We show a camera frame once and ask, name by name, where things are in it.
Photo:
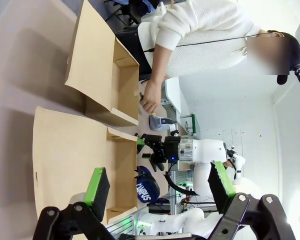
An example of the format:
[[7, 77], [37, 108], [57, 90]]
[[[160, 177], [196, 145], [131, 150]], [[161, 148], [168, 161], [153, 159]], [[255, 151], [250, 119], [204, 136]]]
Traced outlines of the person's right hand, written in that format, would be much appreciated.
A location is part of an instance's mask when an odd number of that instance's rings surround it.
[[144, 93], [141, 94], [140, 104], [143, 109], [152, 114], [156, 107], [161, 103], [162, 82], [148, 80], [145, 85]]

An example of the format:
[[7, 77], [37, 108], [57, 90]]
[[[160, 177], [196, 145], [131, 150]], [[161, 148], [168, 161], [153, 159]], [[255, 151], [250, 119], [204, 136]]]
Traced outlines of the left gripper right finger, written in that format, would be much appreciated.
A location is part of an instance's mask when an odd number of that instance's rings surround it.
[[223, 163], [213, 161], [208, 183], [218, 212], [222, 215], [209, 240], [233, 240], [241, 226], [250, 226], [258, 240], [294, 240], [283, 206], [276, 195], [256, 199], [236, 192]]

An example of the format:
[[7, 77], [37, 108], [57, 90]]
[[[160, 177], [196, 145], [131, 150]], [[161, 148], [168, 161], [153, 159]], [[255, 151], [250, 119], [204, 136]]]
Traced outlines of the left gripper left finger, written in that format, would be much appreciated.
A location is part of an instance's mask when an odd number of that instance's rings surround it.
[[83, 234], [88, 240], [113, 240], [114, 237], [102, 224], [110, 189], [104, 167], [94, 169], [83, 199], [72, 200], [60, 210], [47, 206], [41, 211], [34, 240], [71, 240]]

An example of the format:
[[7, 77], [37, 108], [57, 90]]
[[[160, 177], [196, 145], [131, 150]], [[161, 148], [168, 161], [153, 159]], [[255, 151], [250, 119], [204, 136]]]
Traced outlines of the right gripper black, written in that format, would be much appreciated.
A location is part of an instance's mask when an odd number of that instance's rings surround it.
[[166, 159], [172, 164], [176, 164], [179, 161], [180, 142], [180, 136], [167, 136], [162, 143], [162, 136], [144, 133], [141, 137], [137, 138], [136, 152], [140, 153], [144, 146], [150, 147], [153, 152], [163, 149], [164, 155], [162, 153], [143, 153], [141, 157], [149, 160], [155, 172], [158, 169], [164, 171]]

